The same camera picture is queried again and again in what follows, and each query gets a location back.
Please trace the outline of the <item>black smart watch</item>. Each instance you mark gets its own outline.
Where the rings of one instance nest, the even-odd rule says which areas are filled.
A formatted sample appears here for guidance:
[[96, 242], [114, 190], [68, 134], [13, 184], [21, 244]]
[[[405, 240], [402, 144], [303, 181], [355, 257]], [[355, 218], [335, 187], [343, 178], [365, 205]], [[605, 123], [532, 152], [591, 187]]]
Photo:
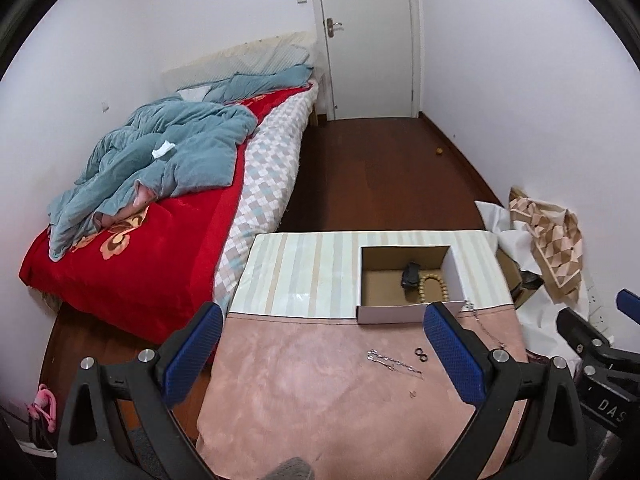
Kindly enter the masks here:
[[405, 290], [416, 290], [421, 283], [420, 264], [410, 261], [401, 273], [401, 287]]

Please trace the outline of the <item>white cardboard box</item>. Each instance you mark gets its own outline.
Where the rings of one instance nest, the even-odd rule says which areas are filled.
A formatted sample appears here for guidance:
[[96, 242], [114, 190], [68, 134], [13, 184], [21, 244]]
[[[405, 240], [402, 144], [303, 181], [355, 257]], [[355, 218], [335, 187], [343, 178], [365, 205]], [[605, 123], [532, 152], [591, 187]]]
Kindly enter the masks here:
[[466, 304], [449, 245], [363, 247], [359, 284], [360, 325], [418, 324], [429, 304], [441, 302], [453, 314]]

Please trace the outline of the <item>white power strip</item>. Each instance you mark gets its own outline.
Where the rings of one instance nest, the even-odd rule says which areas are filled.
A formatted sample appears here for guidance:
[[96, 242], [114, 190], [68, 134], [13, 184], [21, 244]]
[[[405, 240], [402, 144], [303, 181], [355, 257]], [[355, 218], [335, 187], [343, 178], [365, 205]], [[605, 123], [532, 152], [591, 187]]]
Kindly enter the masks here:
[[588, 321], [608, 340], [610, 344], [614, 342], [614, 335], [610, 326], [610, 316], [608, 309], [602, 301], [596, 283], [587, 268], [582, 270], [582, 281], [585, 284], [587, 299], [589, 304]]

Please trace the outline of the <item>beige patterned scarf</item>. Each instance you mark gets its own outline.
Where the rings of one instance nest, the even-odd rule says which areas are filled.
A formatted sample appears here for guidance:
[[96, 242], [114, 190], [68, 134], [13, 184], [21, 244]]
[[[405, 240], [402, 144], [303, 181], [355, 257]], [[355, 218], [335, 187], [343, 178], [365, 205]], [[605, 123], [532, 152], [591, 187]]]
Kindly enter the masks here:
[[578, 304], [584, 270], [584, 239], [573, 211], [534, 200], [514, 186], [509, 194], [512, 221], [523, 222], [544, 287], [555, 304]]

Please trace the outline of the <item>red blanket with flower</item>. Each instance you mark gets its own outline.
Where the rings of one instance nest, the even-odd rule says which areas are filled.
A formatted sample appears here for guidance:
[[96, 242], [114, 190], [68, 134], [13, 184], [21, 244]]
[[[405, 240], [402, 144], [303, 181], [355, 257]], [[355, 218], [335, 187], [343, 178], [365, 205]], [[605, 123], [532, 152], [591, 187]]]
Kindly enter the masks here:
[[216, 267], [239, 205], [247, 143], [228, 188], [152, 203], [137, 219], [90, 237], [58, 262], [49, 258], [49, 237], [41, 232], [18, 277], [47, 302], [69, 304], [159, 344], [213, 300]]

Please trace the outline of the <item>pink clothes hanger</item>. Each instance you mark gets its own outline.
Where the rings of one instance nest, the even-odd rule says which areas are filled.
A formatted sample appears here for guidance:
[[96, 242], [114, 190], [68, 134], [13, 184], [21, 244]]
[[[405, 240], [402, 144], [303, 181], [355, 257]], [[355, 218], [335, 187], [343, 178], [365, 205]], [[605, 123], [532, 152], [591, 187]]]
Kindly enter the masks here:
[[27, 414], [31, 422], [42, 422], [49, 434], [56, 429], [56, 399], [52, 391], [40, 384], [37, 388], [35, 399], [26, 406]]

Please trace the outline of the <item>teal quilt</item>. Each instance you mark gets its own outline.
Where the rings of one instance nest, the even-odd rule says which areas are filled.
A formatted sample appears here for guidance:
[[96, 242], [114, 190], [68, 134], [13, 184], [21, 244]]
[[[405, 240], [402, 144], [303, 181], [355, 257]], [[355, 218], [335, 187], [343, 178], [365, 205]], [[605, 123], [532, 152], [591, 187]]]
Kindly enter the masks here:
[[48, 207], [52, 261], [122, 214], [167, 197], [228, 188], [238, 148], [258, 125], [245, 100], [303, 88], [311, 66], [272, 74], [234, 74], [176, 91], [137, 108], [107, 133], [74, 185]]

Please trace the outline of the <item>checkered mattress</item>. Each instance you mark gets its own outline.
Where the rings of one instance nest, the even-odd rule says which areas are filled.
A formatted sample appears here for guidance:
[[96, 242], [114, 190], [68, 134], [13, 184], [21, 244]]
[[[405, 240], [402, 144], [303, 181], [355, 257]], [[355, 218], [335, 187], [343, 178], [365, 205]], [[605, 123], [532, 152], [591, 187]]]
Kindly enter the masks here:
[[274, 232], [298, 174], [300, 148], [318, 98], [318, 82], [243, 100], [258, 118], [245, 150], [243, 186], [214, 276], [213, 300], [227, 311], [259, 234]]

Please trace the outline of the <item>striped pillow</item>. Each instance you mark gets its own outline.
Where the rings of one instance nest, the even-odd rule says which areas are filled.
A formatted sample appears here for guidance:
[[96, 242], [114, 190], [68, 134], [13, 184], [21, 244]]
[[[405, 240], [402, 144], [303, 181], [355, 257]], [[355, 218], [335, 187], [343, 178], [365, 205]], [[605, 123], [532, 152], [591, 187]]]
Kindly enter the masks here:
[[314, 32], [288, 32], [208, 54], [183, 66], [165, 70], [168, 91], [231, 78], [235, 74], [269, 75], [294, 65], [314, 66], [318, 56]]

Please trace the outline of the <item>white door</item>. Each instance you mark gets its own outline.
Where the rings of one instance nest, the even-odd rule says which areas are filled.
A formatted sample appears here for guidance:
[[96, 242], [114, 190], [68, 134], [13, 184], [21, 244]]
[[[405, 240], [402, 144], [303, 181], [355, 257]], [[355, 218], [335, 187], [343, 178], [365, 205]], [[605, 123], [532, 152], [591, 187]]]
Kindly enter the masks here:
[[329, 119], [418, 116], [418, 3], [314, 0]]

